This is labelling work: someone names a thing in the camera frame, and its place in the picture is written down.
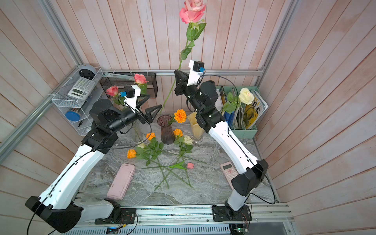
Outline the small orange rose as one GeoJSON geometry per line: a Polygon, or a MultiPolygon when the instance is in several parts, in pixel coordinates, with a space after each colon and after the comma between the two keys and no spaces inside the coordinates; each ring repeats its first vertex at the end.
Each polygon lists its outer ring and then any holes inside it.
{"type": "Polygon", "coordinates": [[[146,135],[146,138],[147,138],[149,141],[152,141],[152,139],[154,139],[155,137],[156,137],[156,135],[155,135],[154,132],[147,133],[147,135],[146,135]]]}

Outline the orange marigold flower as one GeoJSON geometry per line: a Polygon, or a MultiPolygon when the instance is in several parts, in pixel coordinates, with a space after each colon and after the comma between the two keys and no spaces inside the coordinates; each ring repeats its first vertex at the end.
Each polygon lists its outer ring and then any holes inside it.
{"type": "Polygon", "coordinates": [[[168,125],[172,125],[173,123],[184,123],[187,120],[187,114],[183,109],[178,109],[174,113],[174,117],[168,122],[168,125]]]}

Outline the large orange rose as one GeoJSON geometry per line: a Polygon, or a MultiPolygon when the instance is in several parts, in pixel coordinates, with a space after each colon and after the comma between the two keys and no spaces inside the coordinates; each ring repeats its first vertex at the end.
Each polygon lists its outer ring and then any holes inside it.
{"type": "MultiPolygon", "coordinates": [[[[134,149],[128,150],[128,152],[127,152],[127,158],[128,159],[136,158],[136,156],[137,156],[136,150],[134,150],[134,149]]],[[[168,184],[168,182],[166,181],[165,178],[162,180],[162,182],[165,182],[167,184],[167,187],[169,188],[169,184],[168,184]]]]}

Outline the pink rose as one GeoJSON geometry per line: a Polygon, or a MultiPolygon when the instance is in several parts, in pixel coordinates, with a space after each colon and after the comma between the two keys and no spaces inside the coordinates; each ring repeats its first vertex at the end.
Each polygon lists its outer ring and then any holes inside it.
{"type": "Polygon", "coordinates": [[[201,20],[206,10],[202,1],[154,1],[153,20],[160,69],[187,66],[180,58],[186,47],[189,23],[201,20]]]}
{"type": "Polygon", "coordinates": [[[147,80],[146,77],[143,74],[136,73],[134,76],[135,84],[140,88],[141,94],[146,95],[147,94],[147,80]]]}

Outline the cream white rose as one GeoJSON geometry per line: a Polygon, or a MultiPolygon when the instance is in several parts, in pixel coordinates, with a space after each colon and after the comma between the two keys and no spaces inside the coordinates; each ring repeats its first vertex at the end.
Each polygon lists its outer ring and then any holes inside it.
{"type": "Polygon", "coordinates": [[[242,88],[240,92],[236,92],[235,94],[229,92],[226,98],[227,101],[223,105],[222,112],[231,114],[232,112],[236,111],[241,104],[251,104],[254,100],[254,95],[248,88],[242,88]]]}

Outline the pink rose flower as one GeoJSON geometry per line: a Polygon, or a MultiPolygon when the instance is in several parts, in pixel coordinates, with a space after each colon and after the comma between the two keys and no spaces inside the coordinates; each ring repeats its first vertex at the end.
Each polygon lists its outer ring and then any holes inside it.
{"type": "Polygon", "coordinates": [[[106,90],[106,94],[110,96],[114,104],[124,106],[125,97],[121,96],[118,86],[111,86],[106,90]]]}

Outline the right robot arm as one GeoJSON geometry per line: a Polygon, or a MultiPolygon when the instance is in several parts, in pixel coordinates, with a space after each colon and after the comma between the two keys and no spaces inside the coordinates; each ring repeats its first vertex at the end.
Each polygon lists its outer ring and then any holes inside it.
{"type": "Polygon", "coordinates": [[[240,142],[230,129],[221,113],[216,109],[218,99],[215,83],[211,80],[203,82],[200,87],[189,84],[189,74],[175,70],[175,94],[184,95],[196,111],[196,120],[201,128],[213,137],[230,157],[239,173],[232,180],[234,187],[231,196],[225,203],[226,210],[231,213],[240,212],[246,204],[251,191],[264,179],[268,163],[258,160],[240,142]]]}

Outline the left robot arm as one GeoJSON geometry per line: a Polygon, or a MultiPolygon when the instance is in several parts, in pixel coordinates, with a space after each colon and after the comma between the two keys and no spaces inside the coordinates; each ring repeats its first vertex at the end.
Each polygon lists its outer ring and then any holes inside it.
{"type": "Polygon", "coordinates": [[[91,131],[82,140],[75,156],[57,179],[40,196],[31,196],[25,206],[60,233],[66,233],[80,222],[103,219],[117,223],[122,219],[119,203],[105,199],[96,203],[75,203],[78,189],[94,166],[112,149],[117,132],[136,120],[151,124],[162,105],[139,108],[142,102],[119,110],[108,99],[96,101],[90,110],[91,131]]]}

